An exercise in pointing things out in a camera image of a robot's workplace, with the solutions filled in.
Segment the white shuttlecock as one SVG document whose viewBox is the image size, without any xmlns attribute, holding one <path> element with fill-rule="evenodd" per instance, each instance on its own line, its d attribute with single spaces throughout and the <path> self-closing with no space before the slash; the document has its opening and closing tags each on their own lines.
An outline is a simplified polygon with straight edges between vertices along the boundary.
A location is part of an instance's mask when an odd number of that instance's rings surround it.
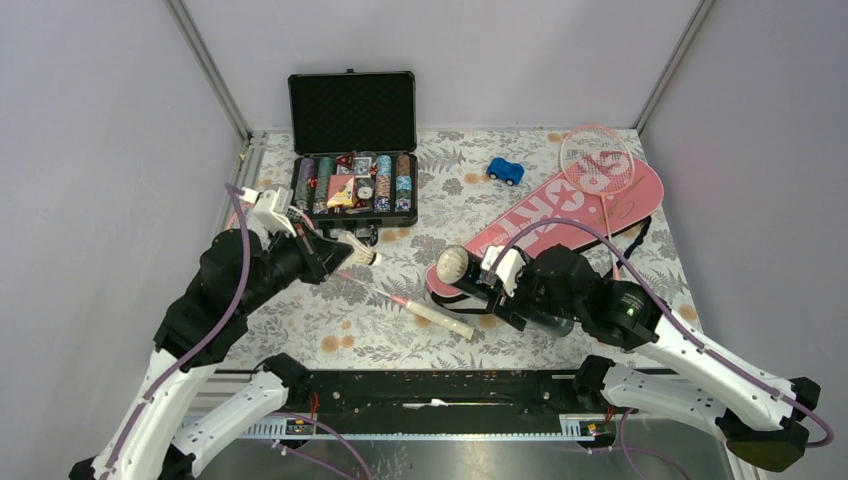
<svg viewBox="0 0 848 480">
<path fill-rule="evenodd" d="M 382 261 L 382 256 L 373 248 L 360 241 L 353 233 L 343 232 L 338 241 L 352 247 L 352 253 L 341 264 L 340 269 L 347 269 L 355 265 L 376 266 Z"/>
</svg>

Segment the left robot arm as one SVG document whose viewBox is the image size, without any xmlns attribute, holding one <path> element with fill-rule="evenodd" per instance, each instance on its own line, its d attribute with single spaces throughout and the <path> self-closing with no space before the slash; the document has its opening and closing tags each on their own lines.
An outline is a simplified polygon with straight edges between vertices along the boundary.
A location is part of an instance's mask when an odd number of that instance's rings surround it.
<svg viewBox="0 0 848 480">
<path fill-rule="evenodd" d="M 218 234 L 185 292 L 154 336 L 138 398 L 100 454 L 77 462 L 72 479 L 196 479 L 248 427 L 279 408 L 309 401 L 307 369 L 285 354 L 241 392 L 184 426 L 195 396 L 247 331 L 251 313 L 292 283 L 319 284 L 355 255 L 348 243 L 296 226 L 268 247 L 246 228 Z"/>
</svg>

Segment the pink racket bag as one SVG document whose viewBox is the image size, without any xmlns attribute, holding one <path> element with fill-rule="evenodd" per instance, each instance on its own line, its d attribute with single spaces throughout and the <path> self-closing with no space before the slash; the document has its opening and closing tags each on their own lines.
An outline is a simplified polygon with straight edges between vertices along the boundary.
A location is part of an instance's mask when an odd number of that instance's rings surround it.
<svg viewBox="0 0 848 480">
<path fill-rule="evenodd" d="M 635 158 L 633 182 L 606 200 L 607 217 L 613 234 L 619 234 L 659 209 L 664 187 L 657 173 L 641 159 Z M 567 218 L 590 225 L 599 233 L 606 232 L 601 201 L 569 184 L 558 173 L 514 204 L 493 223 L 466 241 L 466 250 L 482 258 L 491 245 L 501 246 L 531 224 L 548 218 Z M 547 225 L 518 241 L 517 247 L 535 257 L 541 251 L 562 244 L 574 251 L 600 243 L 593 235 L 566 225 Z M 426 274 L 428 290 L 447 298 L 457 298 L 460 291 L 441 282 L 432 266 Z"/>
</svg>

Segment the black shuttlecock tube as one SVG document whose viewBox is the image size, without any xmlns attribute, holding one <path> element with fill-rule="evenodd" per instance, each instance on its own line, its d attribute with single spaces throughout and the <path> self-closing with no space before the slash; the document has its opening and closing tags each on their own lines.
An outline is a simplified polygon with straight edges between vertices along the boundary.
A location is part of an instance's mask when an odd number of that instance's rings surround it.
<svg viewBox="0 0 848 480">
<path fill-rule="evenodd" d="M 574 328 L 574 320 L 563 310 L 551 306 L 541 278 L 534 272 L 534 260 L 520 249 L 527 265 L 518 276 L 515 300 L 520 312 L 528 319 L 527 327 L 539 327 L 554 337 L 564 337 Z M 435 273 L 438 280 L 468 297 L 473 296 L 473 273 L 480 268 L 483 256 L 478 256 L 461 246 L 450 246 L 439 256 Z"/>
</svg>

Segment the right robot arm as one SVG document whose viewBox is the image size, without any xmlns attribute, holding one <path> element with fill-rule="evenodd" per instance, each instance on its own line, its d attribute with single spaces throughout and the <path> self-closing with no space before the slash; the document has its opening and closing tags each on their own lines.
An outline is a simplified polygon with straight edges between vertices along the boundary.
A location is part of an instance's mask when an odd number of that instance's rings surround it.
<svg viewBox="0 0 848 480">
<path fill-rule="evenodd" d="M 561 333 L 578 323 L 589 336 L 650 358 L 684 377 L 667 381 L 600 356 L 587 357 L 573 382 L 575 402 L 597 412 L 633 408 L 707 433 L 738 458 L 783 472 L 809 445 L 802 421 L 819 386 L 785 379 L 742 360 L 682 324 L 642 286 L 605 279 L 582 255 L 562 246 L 531 257 L 490 247 L 470 256 L 459 284 L 485 298 L 504 319 L 535 322 Z"/>
</svg>

